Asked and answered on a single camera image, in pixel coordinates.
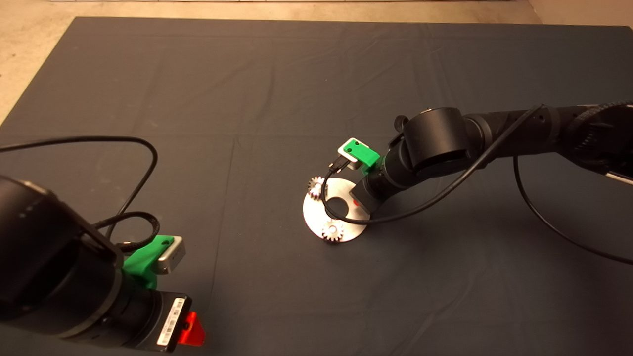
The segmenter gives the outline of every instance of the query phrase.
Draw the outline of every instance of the silver gear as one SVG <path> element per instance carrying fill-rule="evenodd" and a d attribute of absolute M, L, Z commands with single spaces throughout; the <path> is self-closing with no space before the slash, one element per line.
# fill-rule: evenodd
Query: silver gear
<path fill-rule="evenodd" d="M 343 239 L 343 232 L 343 223 L 340 220 L 330 219 L 323 225 L 321 237 L 327 242 L 337 243 Z"/>
<path fill-rule="evenodd" d="M 321 177 L 314 177 L 310 179 L 308 182 L 308 194 L 310 198 L 314 200 L 321 199 L 321 186 L 323 184 L 324 179 Z"/>

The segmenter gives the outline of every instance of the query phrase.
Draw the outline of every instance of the green mount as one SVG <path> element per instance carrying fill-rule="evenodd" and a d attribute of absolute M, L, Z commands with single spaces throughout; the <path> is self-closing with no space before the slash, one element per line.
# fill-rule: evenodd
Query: green mount
<path fill-rule="evenodd" d="M 343 147 L 343 150 L 363 164 L 361 170 L 364 174 L 369 173 L 380 159 L 380 155 L 376 151 L 355 139 L 350 140 Z"/>
<path fill-rule="evenodd" d="M 156 235 L 149 245 L 139 248 L 123 263 L 123 271 L 139 280 L 146 288 L 156 289 L 157 278 L 152 266 L 173 243 L 173 236 Z"/>

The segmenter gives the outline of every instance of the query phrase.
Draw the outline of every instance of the concrete floor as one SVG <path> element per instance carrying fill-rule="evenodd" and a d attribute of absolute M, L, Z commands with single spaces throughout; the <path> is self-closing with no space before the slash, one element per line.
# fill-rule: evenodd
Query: concrete floor
<path fill-rule="evenodd" d="M 577 17 L 593 18 L 593 5 L 602 9 L 601 21 L 608 22 L 610 15 L 608 12 L 604 14 L 604 9 L 608 8 L 605 3 L 614 1 L 633 4 L 630 0 L 565 0 L 566 3 L 573 2 L 573 6 L 567 4 L 562 7 L 555 5 L 560 4 L 558 0 L 548 3 L 546 0 L 533 0 L 539 15 L 547 16 L 547 23 L 569 23 L 564 18 L 575 8 L 586 10 Z M 615 13 L 627 18 L 626 14 L 633 11 Z M 528 0 L 410 3 L 56 3 L 48 0 L 0 0 L 0 124 L 75 16 L 541 23 Z"/>

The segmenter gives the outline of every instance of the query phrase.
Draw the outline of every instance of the black cable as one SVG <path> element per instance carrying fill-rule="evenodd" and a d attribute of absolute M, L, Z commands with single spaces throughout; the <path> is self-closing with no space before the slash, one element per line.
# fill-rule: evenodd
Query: black cable
<path fill-rule="evenodd" d="M 530 118 L 541 107 L 542 105 L 536 105 L 536 106 L 533 106 L 531 109 L 527 110 L 525 113 L 523 113 L 517 119 L 517 121 L 514 121 L 501 135 L 499 135 L 499 137 L 490 145 L 490 147 L 488 147 L 479 156 L 479 158 L 473 162 L 473 164 L 468 169 L 466 169 L 459 177 L 457 177 L 457 179 L 455 179 L 451 184 L 449 184 L 446 188 L 444 188 L 441 192 L 439 192 L 433 198 L 431 198 L 430 200 L 426 201 L 424 204 L 419 205 L 408 212 L 400 213 L 400 214 L 396 214 L 396 215 L 392 215 L 388 217 L 381 217 L 377 219 L 369 219 L 369 220 L 348 219 L 344 216 L 340 216 L 337 212 L 333 211 L 333 209 L 330 208 L 330 206 L 328 205 L 327 200 L 324 198 L 321 200 L 323 201 L 325 211 L 330 217 L 334 219 L 339 219 L 341 221 L 349 222 L 350 224 L 359 224 L 359 225 L 382 224 L 384 222 L 392 222 L 395 220 L 403 219 L 405 217 L 409 217 L 411 215 L 420 213 L 432 207 L 433 205 L 435 205 L 442 199 L 444 199 L 448 194 L 454 191 L 455 188 L 460 186 L 460 184 L 463 183 L 468 177 L 470 177 L 470 175 L 473 174 L 475 170 L 477 170 L 483 163 L 487 162 L 488 159 L 492 157 L 492 155 L 506 141 L 506 139 L 508 138 L 508 136 L 510 136 L 510 134 L 512 134 L 512 132 L 514 132 L 522 123 L 524 123 L 528 118 Z M 321 185 L 321 196 L 325 197 L 325 187 L 327 185 L 327 180 L 339 169 L 340 167 L 334 167 L 334 166 L 330 167 L 330 171 L 323 178 L 323 184 Z"/>
<path fill-rule="evenodd" d="M 44 139 L 40 141 L 32 141 L 29 143 L 18 143 L 18 144 L 8 144 L 6 146 L 0 146 L 0 153 L 9 152 L 9 151 L 17 151 L 19 149 L 27 149 L 27 148 L 35 148 L 42 146 L 53 146 L 56 144 L 65 144 L 65 143 L 82 143 L 82 142 L 128 142 L 128 143 L 137 143 L 145 146 L 152 154 L 152 160 L 147 168 L 145 174 L 140 179 L 139 183 L 136 185 L 134 190 L 130 193 L 128 198 L 125 200 L 121 208 L 119 208 L 118 212 L 115 216 L 124 213 L 127 208 L 132 203 L 132 200 L 136 198 L 139 194 L 139 191 L 143 188 L 149 176 L 154 172 L 154 168 L 156 167 L 156 163 L 158 162 L 158 152 L 156 148 L 149 142 L 138 138 L 138 137 L 128 137 L 128 136 L 70 136 L 70 137 L 61 137 L 56 139 Z M 116 226 L 116 223 L 109 226 L 106 231 L 105 237 L 110 239 L 112 236 L 112 232 Z"/>
<path fill-rule="evenodd" d="M 523 200 L 525 201 L 525 204 L 527 204 L 527 207 L 530 208 L 532 213 L 534 213 L 534 215 L 536 215 L 536 217 L 539 218 L 539 220 L 542 221 L 543 224 L 545 224 L 548 228 L 550 228 L 552 231 L 557 233 L 557 235 L 559 235 L 563 239 L 567 240 L 569 243 L 572 243 L 573 245 L 578 246 L 578 247 L 582 248 L 585 251 L 594 253 L 594 254 L 596 254 L 598 256 L 601 256 L 601 257 L 608 258 L 608 259 L 613 260 L 613 261 L 622 262 L 623 264 L 633 265 L 633 260 L 631 260 L 629 258 L 621 257 L 621 256 L 617 256 L 617 255 L 612 255 L 611 253 L 603 252 L 603 251 L 597 250 L 597 249 L 595 249 L 593 247 L 590 247 L 590 246 L 587 246 L 587 245 L 583 245 L 583 244 L 581 244 L 581 243 L 579 243 L 577 241 L 574 241 L 569 236 L 567 236 L 565 233 L 563 233 L 562 231 L 557 229 L 554 225 L 552 225 L 552 223 L 550 223 L 547 219 L 545 219 L 545 217 L 543 215 L 541 215 L 541 213 L 534 206 L 534 204 L 532 203 L 530 198 L 527 196 L 527 193 L 525 192 L 525 188 L 523 187 L 523 182 L 521 181 L 521 175 L 519 174 L 518 157 L 517 156 L 513 157 L 512 163 L 513 163 L 513 166 L 514 166 L 514 173 L 515 173 L 515 179 L 517 181 L 517 188 L 518 188 L 519 193 L 521 193 L 521 197 L 523 197 Z"/>
<path fill-rule="evenodd" d="M 158 221 L 158 219 L 154 215 L 152 215 L 152 214 L 150 214 L 148 212 L 127 212 L 127 213 L 121 213 L 121 214 L 115 215 L 113 217 L 109 217 L 109 218 L 107 218 L 105 220 L 99 221 L 99 222 L 93 224 L 93 226 L 95 227 L 95 229 L 99 230 L 99 229 L 102 229 L 102 228 L 104 228 L 106 226 L 113 226 L 117 222 L 125 220 L 125 219 L 129 219 L 131 217 L 140 217 L 142 219 L 145 219 L 146 221 L 148 221 L 152 225 L 152 233 L 145 240 L 137 241 L 137 242 L 130 242 L 130 243 L 117 243 L 116 244 L 116 246 L 119 247 L 122 252 L 132 252 L 132 251 L 138 250 L 139 248 L 147 246 L 150 242 L 152 242 L 154 240 L 156 235 L 158 235 L 158 231 L 160 230 L 160 222 Z"/>

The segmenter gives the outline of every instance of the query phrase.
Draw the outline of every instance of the white label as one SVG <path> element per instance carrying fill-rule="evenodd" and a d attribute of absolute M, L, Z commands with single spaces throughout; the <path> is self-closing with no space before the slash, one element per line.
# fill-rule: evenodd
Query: white label
<path fill-rule="evenodd" d="M 176 298 L 173 300 L 172 308 L 169 310 L 169 315 L 167 315 L 163 330 L 160 332 L 160 336 L 158 336 L 157 345 L 167 346 L 167 344 L 169 344 L 169 339 L 172 338 L 173 330 L 176 326 L 176 322 L 178 322 L 178 317 L 180 316 L 183 305 L 185 305 L 185 298 Z"/>

